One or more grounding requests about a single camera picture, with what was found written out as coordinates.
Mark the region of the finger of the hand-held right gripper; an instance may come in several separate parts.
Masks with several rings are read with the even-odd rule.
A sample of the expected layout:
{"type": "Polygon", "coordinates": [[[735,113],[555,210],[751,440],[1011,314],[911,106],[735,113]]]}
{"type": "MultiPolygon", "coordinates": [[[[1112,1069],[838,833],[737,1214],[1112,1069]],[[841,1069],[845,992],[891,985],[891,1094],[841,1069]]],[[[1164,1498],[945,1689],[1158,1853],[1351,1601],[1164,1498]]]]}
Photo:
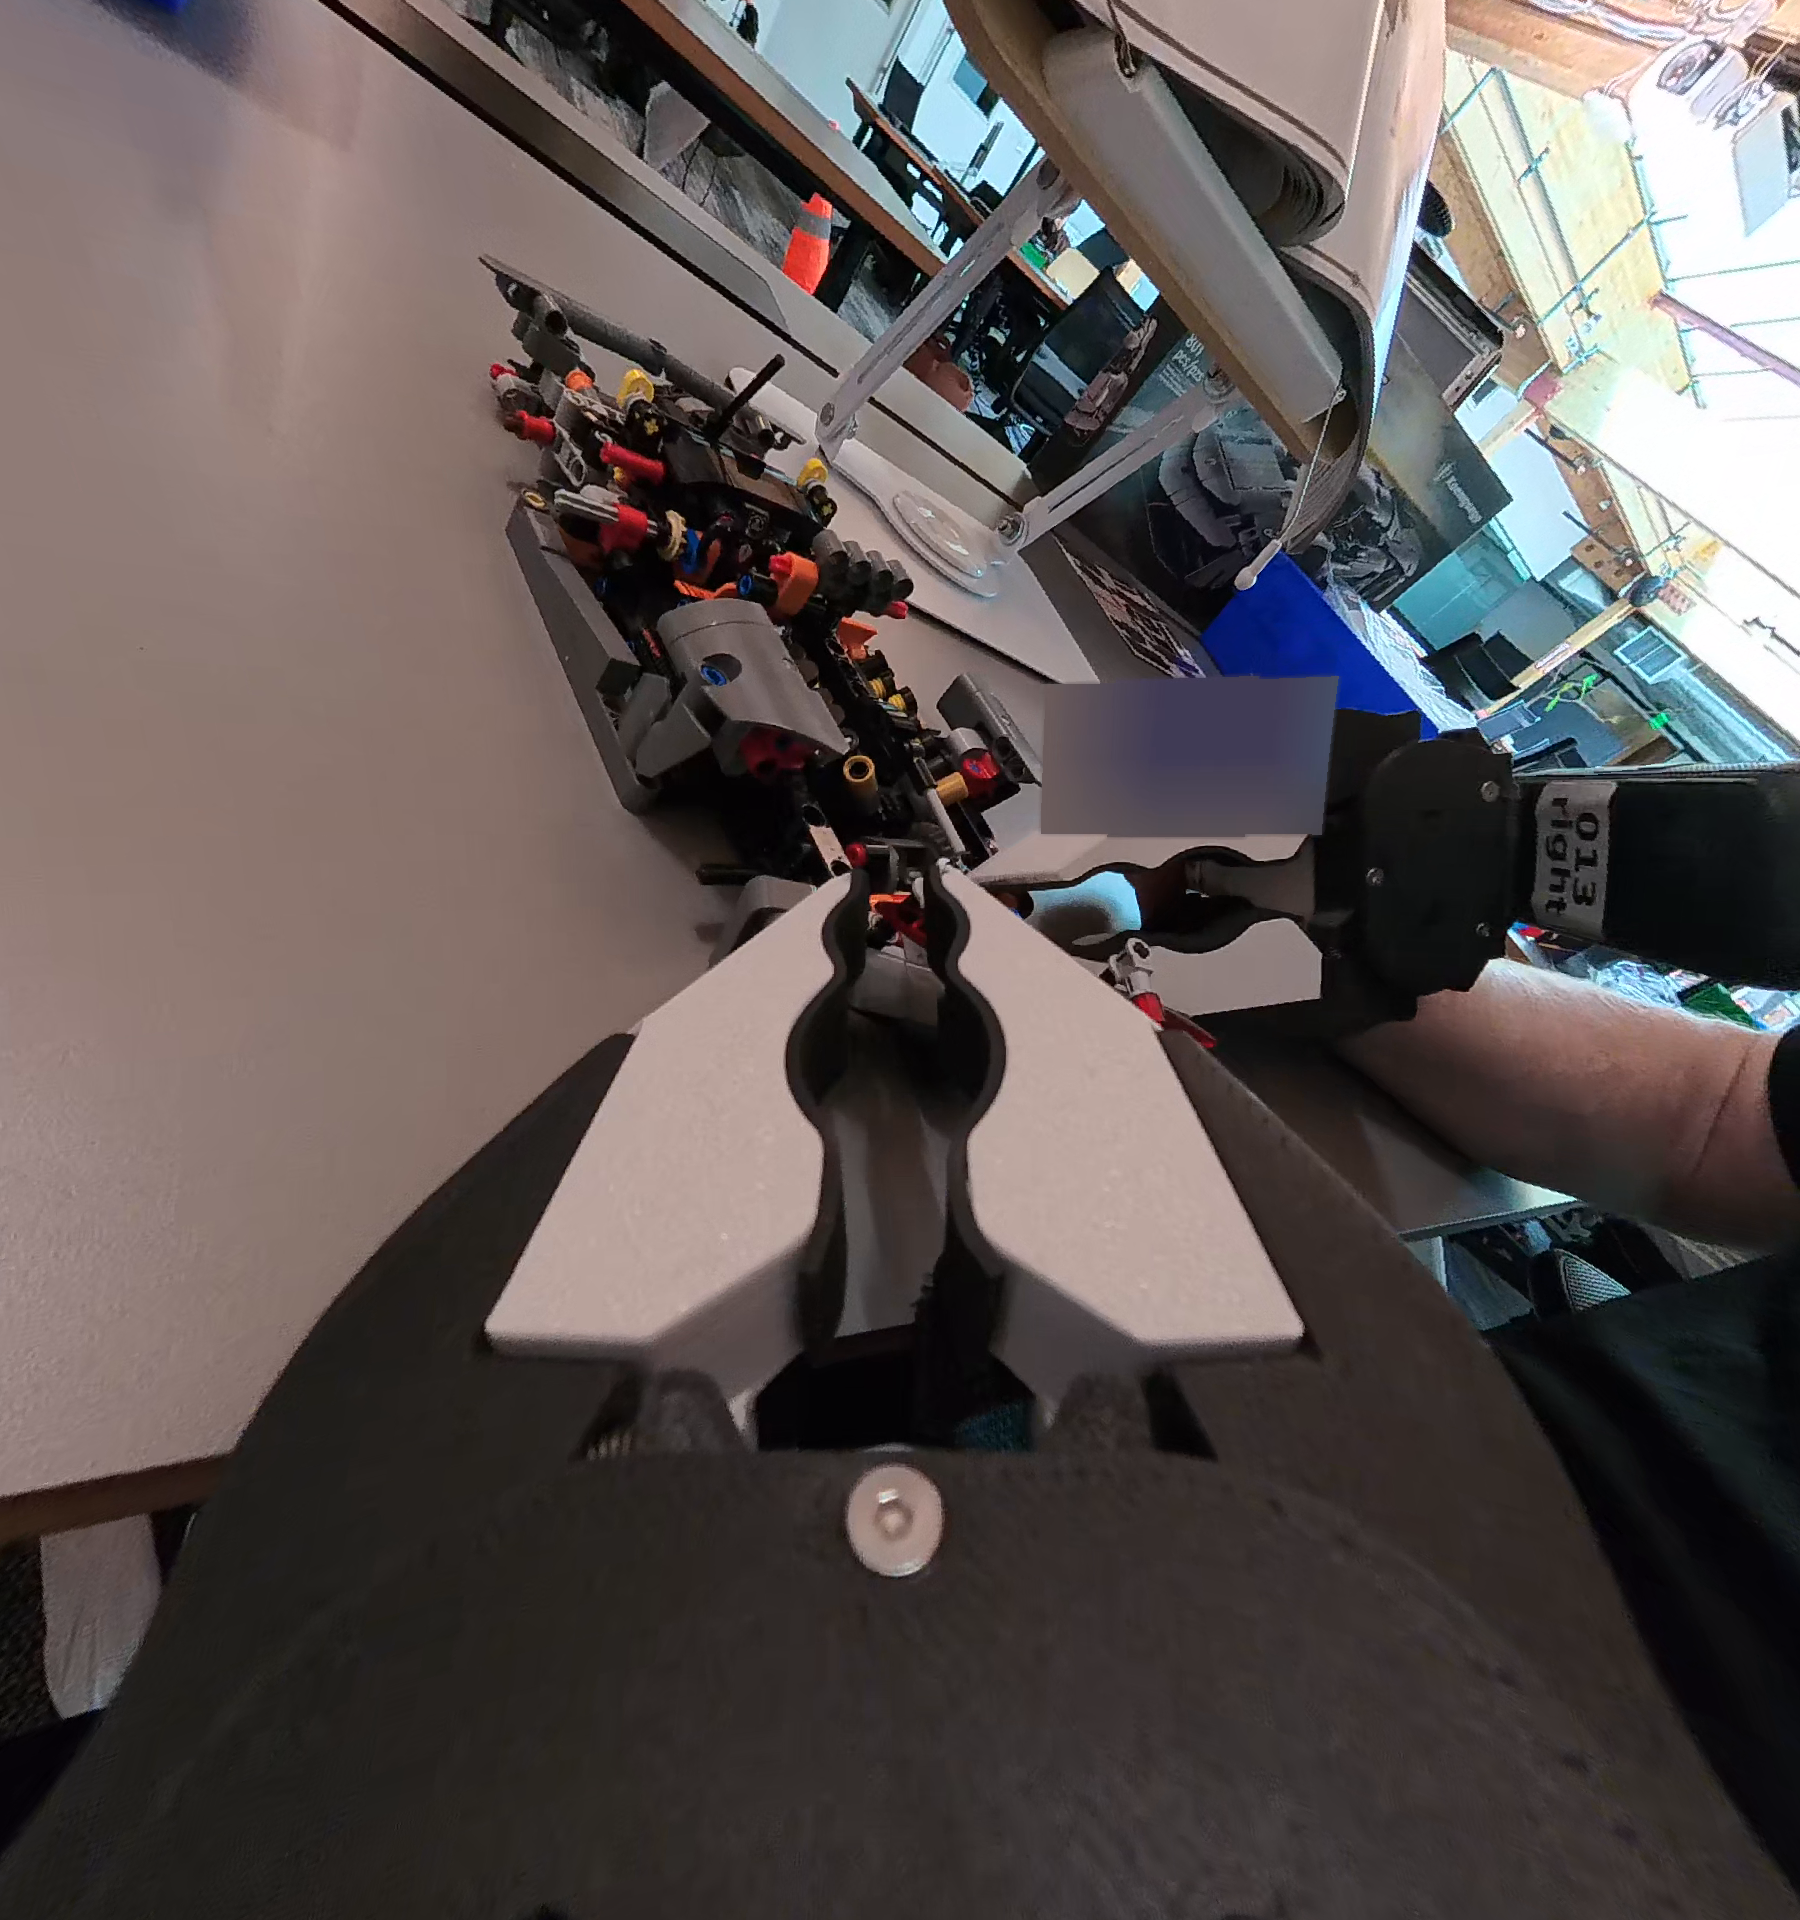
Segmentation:
{"type": "Polygon", "coordinates": [[[1068,889],[1095,873],[1153,873],[1178,861],[1276,866],[1308,851],[1308,833],[1029,833],[975,866],[985,889],[1068,889]]]}
{"type": "Polygon", "coordinates": [[[1245,898],[1174,898],[1146,926],[1074,931],[1068,952],[1186,1017],[1315,1001],[1322,985],[1310,934],[1245,898]]]}

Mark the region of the sticker sheet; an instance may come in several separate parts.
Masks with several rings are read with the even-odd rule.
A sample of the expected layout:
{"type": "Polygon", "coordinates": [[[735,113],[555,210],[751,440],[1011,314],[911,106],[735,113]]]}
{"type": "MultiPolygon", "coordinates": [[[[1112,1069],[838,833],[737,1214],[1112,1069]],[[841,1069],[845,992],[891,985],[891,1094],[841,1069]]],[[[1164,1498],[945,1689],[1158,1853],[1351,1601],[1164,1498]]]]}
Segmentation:
{"type": "Polygon", "coordinates": [[[1057,559],[1074,568],[1083,594],[1107,620],[1118,650],[1166,683],[1211,683],[1218,678],[1205,646],[1184,614],[1174,614],[1150,584],[1133,583],[1121,567],[1107,563],[1097,551],[1078,543],[1057,543],[1057,559]]]}

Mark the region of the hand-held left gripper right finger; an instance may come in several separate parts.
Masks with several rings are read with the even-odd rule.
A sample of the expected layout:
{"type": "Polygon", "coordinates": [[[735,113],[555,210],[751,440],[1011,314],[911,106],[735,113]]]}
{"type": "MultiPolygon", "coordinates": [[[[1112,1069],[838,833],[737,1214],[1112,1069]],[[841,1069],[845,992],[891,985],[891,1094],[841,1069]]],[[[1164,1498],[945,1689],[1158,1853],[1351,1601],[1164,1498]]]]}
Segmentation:
{"type": "Polygon", "coordinates": [[[1158,1025],[952,871],[935,974],[965,1345],[1051,1406],[1083,1380],[1296,1357],[1301,1314],[1158,1025]]]}

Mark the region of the grey office chair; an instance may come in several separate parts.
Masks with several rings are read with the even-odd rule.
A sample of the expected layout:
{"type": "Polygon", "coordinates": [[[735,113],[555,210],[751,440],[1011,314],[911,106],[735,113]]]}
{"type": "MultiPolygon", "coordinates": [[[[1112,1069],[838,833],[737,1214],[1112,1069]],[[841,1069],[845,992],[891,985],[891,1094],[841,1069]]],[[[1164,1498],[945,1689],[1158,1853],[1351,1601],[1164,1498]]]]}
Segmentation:
{"type": "Polygon", "coordinates": [[[1439,1242],[1446,1301],[1476,1333],[1582,1314],[1632,1301],[1632,1287],[1573,1251],[1543,1217],[1490,1221],[1439,1242]]]}

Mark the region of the multicoloured lego car model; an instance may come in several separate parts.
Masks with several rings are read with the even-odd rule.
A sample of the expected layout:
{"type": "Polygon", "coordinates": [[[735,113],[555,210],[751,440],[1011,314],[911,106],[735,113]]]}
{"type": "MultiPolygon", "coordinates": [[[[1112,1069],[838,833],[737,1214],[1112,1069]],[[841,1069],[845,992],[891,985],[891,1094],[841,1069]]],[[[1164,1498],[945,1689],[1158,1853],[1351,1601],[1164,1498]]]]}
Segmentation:
{"type": "Polygon", "coordinates": [[[962,675],[935,717],[887,656],[907,563],[841,533],[821,461],[791,432],[577,297],[480,255],[515,356],[489,368],[496,421],[536,455],[509,543],[626,812],[705,807],[729,860],[702,886],[755,889],[757,926],[828,880],[871,884],[867,921],[902,960],[913,880],[999,851],[988,814],[1037,788],[999,695],[962,675]]]}

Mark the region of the person's right forearm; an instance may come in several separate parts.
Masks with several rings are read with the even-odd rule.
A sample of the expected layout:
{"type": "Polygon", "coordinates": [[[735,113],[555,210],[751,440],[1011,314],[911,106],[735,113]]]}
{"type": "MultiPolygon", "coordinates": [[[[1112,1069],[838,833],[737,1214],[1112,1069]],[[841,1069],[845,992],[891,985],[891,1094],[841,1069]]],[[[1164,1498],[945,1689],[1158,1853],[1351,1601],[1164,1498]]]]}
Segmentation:
{"type": "Polygon", "coordinates": [[[1774,1251],[1800,1187],[1773,1118],[1774,1040],[1490,964],[1337,1042],[1429,1136],[1638,1226],[1774,1251]]]}

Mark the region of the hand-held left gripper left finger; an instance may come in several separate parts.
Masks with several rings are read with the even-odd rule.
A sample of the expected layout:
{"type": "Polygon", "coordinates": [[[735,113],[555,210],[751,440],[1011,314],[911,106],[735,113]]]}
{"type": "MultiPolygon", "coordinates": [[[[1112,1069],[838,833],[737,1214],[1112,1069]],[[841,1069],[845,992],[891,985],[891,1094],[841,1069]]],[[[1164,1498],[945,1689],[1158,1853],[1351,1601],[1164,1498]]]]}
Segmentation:
{"type": "Polygon", "coordinates": [[[723,1398],[757,1396],[796,1357],[826,1141],[791,1042],[841,981],[826,931],[851,884],[816,886],[638,1025],[484,1314],[496,1357],[689,1370],[723,1398]]]}

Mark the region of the blue plastic bin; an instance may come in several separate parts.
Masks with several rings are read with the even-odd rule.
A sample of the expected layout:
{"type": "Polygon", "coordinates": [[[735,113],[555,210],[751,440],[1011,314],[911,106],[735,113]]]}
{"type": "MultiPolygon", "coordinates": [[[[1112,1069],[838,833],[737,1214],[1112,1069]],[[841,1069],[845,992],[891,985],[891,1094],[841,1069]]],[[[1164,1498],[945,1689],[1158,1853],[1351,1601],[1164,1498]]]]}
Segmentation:
{"type": "Polygon", "coordinates": [[[1439,735],[1283,551],[1270,551],[1255,583],[1229,594],[1229,603],[1205,620],[1199,646],[1224,678],[1336,678],[1337,710],[1373,717],[1408,712],[1419,722],[1419,739],[1439,735]]]}

